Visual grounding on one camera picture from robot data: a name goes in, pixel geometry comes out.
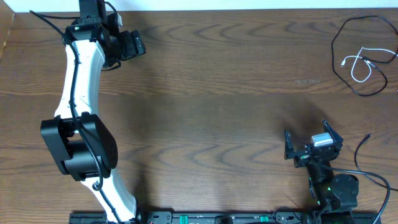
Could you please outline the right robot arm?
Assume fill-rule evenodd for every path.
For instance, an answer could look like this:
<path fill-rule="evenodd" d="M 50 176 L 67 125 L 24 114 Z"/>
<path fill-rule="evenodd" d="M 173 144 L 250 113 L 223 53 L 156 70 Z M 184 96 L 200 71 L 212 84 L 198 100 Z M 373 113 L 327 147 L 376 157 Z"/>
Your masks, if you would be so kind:
<path fill-rule="evenodd" d="M 322 121 L 324 132 L 311 137 L 300 151 L 294 149 L 291 134 L 285 130 L 284 159 L 292 159 L 296 168 L 305 167 L 311 195 L 318 207 L 302 215 L 302 223 L 354 223 L 352 209 L 358 206 L 359 180 L 351 174 L 335 174 L 330 162 L 343 146 L 343 138 Z"/>

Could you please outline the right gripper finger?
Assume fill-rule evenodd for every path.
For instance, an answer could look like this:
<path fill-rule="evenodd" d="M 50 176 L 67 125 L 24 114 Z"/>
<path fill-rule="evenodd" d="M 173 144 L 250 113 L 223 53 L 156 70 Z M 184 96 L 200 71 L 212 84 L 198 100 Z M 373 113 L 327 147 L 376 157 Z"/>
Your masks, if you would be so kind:
<path fill-rule="evenodd" d="M 285 129 L 284 130 L 285 137 L 285 151 L 284 151 L 284 159 L 291 159 L 294 156 L 294 146 L 291 141 L 290 133 Z"/>
<path fill-rule="evenodd" d="M 329 151 L 340 152 L 343 146 L 343 138 L 330 126 L 325 119 L 322 120 L 322 126 L 326 143 L 322 143 L 322 148 L 328 148 Z"/>

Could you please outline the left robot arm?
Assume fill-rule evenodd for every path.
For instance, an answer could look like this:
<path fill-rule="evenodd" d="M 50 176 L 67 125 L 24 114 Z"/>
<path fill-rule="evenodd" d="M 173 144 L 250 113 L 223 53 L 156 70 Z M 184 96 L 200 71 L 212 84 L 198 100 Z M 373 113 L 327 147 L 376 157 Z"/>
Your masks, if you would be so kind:
<path fill-rule="evenodd" d="M 116 168 L 116 140 L 98 115 L 101 72 L 144 55 L 139 31 L 121 31 L 122 17 L 110 2 L 80 0 L 80 15 L 61 32 L 67 53 L 63 93 L 52 119 L 43 120 L 40 133 L 59 171 L 81 182 L 105 210 L 105 223 L 146 223 Z"/>

